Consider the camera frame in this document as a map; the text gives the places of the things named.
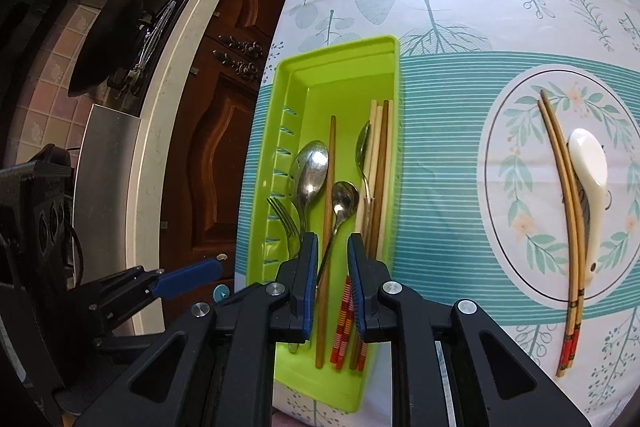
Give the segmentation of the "brown wooden chopstick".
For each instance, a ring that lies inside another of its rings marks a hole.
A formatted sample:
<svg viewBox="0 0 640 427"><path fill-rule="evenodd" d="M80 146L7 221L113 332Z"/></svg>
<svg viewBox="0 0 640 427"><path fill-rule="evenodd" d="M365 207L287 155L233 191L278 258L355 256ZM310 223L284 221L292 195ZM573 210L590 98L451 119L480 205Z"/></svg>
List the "brown wooden chopstick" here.
<svg viewBox="0 0 640 427"><path fill-rule="evenodd" d="M326 195L324 195L324 213L323 213L323 249L326 248L332 228L332 204L331 192L335 179L335 135L336 135L336 117L331 116L330 133L329 133L329 165L326 174ZM318 288L318 329L317 329L317 346L314 363L317 369L322 369L324 365L324 357L326 356L326 322L328 321L329 306L329 276L330 262L326 265L323 279Z"/></svg>

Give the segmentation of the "large steel spoon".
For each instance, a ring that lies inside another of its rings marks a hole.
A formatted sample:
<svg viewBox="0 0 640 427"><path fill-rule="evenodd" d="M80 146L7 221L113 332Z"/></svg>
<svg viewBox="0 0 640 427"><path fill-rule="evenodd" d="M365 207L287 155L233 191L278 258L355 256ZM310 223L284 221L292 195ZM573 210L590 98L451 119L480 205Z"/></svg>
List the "large steel spoon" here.
<svg viewBox="0 0 640 427"><path fill-rule="evenodd" d="M329 152L320 140L307 143L296 155L288 173L288 198L298 213L298 244L290 257L302 246L302 236L309 230L308 207L320 193L329 166Z"/></svg>

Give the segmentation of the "small steel spoon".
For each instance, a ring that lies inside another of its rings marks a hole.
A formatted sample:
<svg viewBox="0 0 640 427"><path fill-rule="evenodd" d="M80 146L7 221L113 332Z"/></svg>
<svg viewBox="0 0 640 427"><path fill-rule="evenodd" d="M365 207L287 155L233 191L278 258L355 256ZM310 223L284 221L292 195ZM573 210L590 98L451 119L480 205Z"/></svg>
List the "small steel spoon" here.
<svg viewBox="0 0 640 427"><path fill-rule="evenodd" d="M356 186L348 181L337 181L332 186L331 192L332 204L332 228L329 236L320 268L317 275L317 285L320 285L323 279L326 265L329 263L332 243L341 225L351 218L357 211L359 205L359 193Z"/></svg>

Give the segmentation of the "pale chopstick red striped end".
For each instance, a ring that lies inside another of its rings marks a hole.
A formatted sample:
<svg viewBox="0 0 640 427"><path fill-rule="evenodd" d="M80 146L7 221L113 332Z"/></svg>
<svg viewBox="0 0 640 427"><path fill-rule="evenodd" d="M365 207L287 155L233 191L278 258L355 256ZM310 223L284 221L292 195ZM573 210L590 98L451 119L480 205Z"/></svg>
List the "pale chopstick red striped end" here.
<svg viewBox="0 0 640 427"><path fill-rule="evenodd" d="M376 170L378 170L378 150L380 149L380 132L381 132L381 118L383 116L383 107L378 104L377 101L371 101L369 121L372 124L371 134L369 138L369 145L366 158L367 176L369 178L370 189L372 194L371 205L371 217L370 227L367 231L367 235L362 235L362 225L364 217L363 208L363 196L360 199L360 204L357 210L355 232L359 233L362 237L364 247L368 247L371 236L371 220L373 212L373 195L375 188ZM334 339L336 340L335 346L332 348L331 362L334 364L335 369L340 371L345 363L347 355L347 348L349 346L350 337L354 331L354 304L352 303L352 296L350 290L352 289L352 282L350 277L346 277L345 287L343 291L343 297L341 300L341 311L338 314L338 322L336 325L336 332Z"/></svg>

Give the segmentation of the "white ceramic spoon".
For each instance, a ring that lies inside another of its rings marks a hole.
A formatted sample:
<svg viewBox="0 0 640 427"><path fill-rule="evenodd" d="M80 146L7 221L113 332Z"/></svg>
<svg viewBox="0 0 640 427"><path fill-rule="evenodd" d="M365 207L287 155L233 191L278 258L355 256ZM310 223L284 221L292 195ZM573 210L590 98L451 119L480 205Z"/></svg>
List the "white ceramic spoon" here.
<svg viewBox="0 0 640 427"><path fill-rule="evenodd" d="M598 267L605 199L608 194L608 161L599 140L584 128L576 128L570 134L568 151L589 205L585 266L585 285L589 286Z"/></svg>

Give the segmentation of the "white kitchen countertop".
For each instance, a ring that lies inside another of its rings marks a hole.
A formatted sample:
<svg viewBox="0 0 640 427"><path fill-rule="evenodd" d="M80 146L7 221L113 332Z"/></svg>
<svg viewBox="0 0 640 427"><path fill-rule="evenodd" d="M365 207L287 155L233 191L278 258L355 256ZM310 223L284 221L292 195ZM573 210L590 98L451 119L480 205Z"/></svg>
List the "white kitchen countertop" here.
<svg viewBox="0 0 640 427"><path fill-rule="evenodd" d="M90 110L80 147L73 226L93 281L160 265L160 205L180 98L220 0L186 0L160 50L139 115Z"/></svg>

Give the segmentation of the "steel spoon among chopsticks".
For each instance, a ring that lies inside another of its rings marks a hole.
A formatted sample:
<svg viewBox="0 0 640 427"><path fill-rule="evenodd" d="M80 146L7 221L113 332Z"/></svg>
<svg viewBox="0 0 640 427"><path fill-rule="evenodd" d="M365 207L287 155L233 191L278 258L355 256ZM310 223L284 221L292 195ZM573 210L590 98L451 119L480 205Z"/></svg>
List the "steel spoon among chopsticks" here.
<svg viewBox="0 0 640 427"><path fill-rule="evenodd" d="M360 174L360 178L364 186L364 196L363 196L364 217L363 217L363 225L362 225L363 236L366 236L367 231L369 231L371 205L372 205L372 194L371 194L370 183L369 183L369 178L367 176L367 169L366 169L366 158L367 158L367 151L368 151L368 145L369 145L369 138L371 134L371 127L372 127L372 124L370 123L370 121L368 121L367 124L365 124L362 127L358 135L358 140L356 143L356 150L355 150L355 161Z"/></svg>

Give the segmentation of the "steel fork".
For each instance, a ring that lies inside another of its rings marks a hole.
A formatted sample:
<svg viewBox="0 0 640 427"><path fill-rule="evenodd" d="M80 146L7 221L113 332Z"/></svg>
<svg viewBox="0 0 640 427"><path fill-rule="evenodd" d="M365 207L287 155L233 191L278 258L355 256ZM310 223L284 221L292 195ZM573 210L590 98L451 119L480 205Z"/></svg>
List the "steel fork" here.
<svg viewBox="0 0 640 427"><path fill-rule="evenodd" d="M297 225L279 199L269 197L267 202L283 225L286 243L288 243L288 257L292 259L298 255L300 247L300 234Z"/></svg>

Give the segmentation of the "dark wooden cabinets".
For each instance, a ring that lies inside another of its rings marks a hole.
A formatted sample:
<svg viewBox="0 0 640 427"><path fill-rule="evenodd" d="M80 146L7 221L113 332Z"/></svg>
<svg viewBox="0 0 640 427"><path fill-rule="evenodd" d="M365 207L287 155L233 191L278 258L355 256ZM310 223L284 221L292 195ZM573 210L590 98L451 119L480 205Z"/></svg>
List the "dark wooden cabinets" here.
<svg viewBox="0 0 640 427"><path fill-rule="evenodd" d="M477 300L504 326L559 320L500 267L475 187L492 100L528 66L565 55L639 105L639 0L220 0L178 109L165 176L160 255L168 263L232 247L224 275L242 282L248 219L271 91L289 55L395 36L405 76L404 158L394 272L425 298Z"/></svg>

